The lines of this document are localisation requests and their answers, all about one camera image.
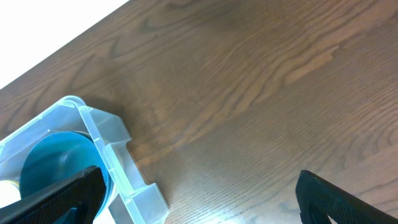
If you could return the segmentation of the clear plastic storage container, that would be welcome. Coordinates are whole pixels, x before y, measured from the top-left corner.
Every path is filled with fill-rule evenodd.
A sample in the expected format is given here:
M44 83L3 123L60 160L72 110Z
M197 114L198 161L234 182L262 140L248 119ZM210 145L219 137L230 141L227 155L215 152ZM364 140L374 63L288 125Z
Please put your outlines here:
M73 131L94 142L111 178L105 208L94 223L163 223L168 205L156 184L147 184L127 151L131 140L122 119L66 96L1 141L1 181L20 184L32 148L49 134Z

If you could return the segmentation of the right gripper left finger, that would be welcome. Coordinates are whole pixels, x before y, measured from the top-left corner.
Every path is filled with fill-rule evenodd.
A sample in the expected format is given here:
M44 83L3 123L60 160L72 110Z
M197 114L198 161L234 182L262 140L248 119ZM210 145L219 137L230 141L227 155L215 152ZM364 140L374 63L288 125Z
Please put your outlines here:
M73 176L1 209L1 223L92 223L106 193L101 169Z

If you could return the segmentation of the white small bowl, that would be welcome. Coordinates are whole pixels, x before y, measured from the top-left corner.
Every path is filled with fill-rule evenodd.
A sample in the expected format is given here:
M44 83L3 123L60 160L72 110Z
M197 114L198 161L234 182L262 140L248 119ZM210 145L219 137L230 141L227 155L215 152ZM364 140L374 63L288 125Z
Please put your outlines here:
M19 185L11 180L0 181L0 207L6 207L21 199Z

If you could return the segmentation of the dark blue bowl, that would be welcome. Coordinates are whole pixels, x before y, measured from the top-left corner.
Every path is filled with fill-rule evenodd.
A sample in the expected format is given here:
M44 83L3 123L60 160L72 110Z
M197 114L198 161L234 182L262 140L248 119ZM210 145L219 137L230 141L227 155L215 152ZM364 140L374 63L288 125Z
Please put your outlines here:
M22 198L30 196L89 166L99 167L105 182L106 193L98 210L102 212L108 200L111 178L94 142L78 132L49 134L32 148L21 171L20 195Z

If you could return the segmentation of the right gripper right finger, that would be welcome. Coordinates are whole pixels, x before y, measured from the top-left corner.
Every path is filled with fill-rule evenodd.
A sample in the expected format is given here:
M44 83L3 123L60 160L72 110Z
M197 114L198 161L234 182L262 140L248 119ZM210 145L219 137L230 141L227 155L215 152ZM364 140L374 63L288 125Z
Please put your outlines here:
M302 170L295 194L303 224L397 224L397 219L316 174Z

